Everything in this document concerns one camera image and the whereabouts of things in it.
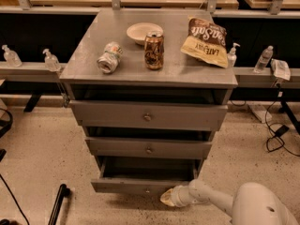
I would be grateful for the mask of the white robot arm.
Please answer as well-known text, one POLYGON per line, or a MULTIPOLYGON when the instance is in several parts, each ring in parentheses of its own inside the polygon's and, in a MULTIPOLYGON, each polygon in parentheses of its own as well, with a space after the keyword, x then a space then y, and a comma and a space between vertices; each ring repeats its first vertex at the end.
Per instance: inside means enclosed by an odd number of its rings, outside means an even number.
POLYGON ((274 192, 254 182, 243 184, 231 196, 194 179, 186 186, 168 189, 160 201, 171 207, 210 202, 231 217, 232 225, 299 225, 274 192))

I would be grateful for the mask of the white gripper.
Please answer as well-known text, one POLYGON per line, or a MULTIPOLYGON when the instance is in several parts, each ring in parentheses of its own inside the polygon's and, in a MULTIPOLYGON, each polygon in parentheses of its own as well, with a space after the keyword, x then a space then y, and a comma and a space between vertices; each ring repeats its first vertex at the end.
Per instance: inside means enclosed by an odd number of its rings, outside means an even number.
POLYGON ((192 197, 188 186, 177 186, 164 192, 160 196, 160 201, 170 207, 185 207, 191 204, 192 197))

